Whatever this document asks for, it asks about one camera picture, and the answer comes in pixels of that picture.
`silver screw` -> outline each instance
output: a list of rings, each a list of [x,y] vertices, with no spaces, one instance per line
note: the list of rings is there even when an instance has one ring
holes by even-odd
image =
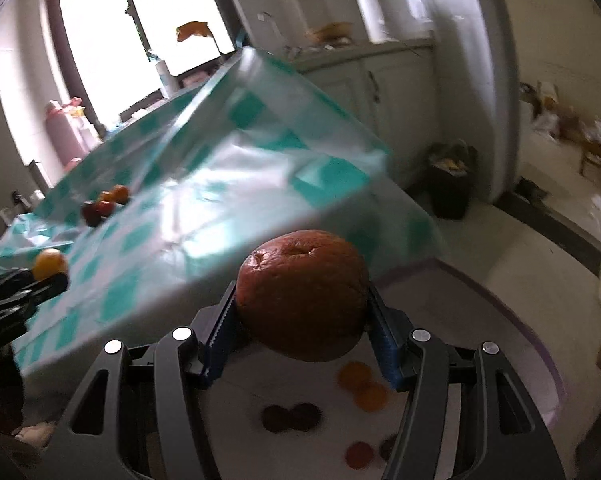
[[[485,341],[483,343],[483,351],[486,354],[496,355],[498,354],[499,350],[500,348],[498,348],[498,345],[496,343],[492,343],[491,341]]]
[[[108,341],[104,345],[104,350],[108,354],[115,354],[121,348],[122,348],[122,343],[119,340],[117,340],[117,339],[112,339],[111,341]]]
[[[191,335],[192,329],[188,326],[181,326],[172,332],[172,337],[177,341],[184,341],[185,339],[189,339]]]
[[[414,338],[415,341],[424,343],[425,341],[429,341],[432,338],[432,335],[427,330],[419,328],[412,332],[412,338]]]

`plastic tablecloth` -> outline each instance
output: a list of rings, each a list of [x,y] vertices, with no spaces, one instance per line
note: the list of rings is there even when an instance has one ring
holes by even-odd
[[[246,48],[199,91],[104,142],[0,240],[0,272],[48,247],[69,290],[14,342],[30,396],[70,392],[104,342],[153,342],[220,300],[244,258],[321,228],[351,241],[372,278],[439,250],[436,228],[387,177],[385,146],[289,65]],[[85,200],[133,198],[98,228]]]

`black trash bin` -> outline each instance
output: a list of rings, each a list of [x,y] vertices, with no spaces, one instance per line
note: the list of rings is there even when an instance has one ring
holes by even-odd
[[[476,181],[478,153],[464,142],[434,144],[425,176],[432,210],[438,218],[465,216]]]

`window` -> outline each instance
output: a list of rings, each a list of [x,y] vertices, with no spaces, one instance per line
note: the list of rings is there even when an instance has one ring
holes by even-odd
[[[218,65],[211,38],[176,42],[176,28],[208,22],[220,52],[234,50],[241,28],[232,0],[46,0],[50,29],[70,94],[96,125],[125,120],[161,98],[151,50],[180,79]]]

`cabinet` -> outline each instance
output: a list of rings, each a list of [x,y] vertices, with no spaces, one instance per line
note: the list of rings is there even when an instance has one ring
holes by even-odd
[[[361,123],[375,130],[365,74],[358,61],[322,68],[305,75]]]
[[[367,56],[306,73],[389,147],[389,176],[405,188],[441,140],[431,49]]]

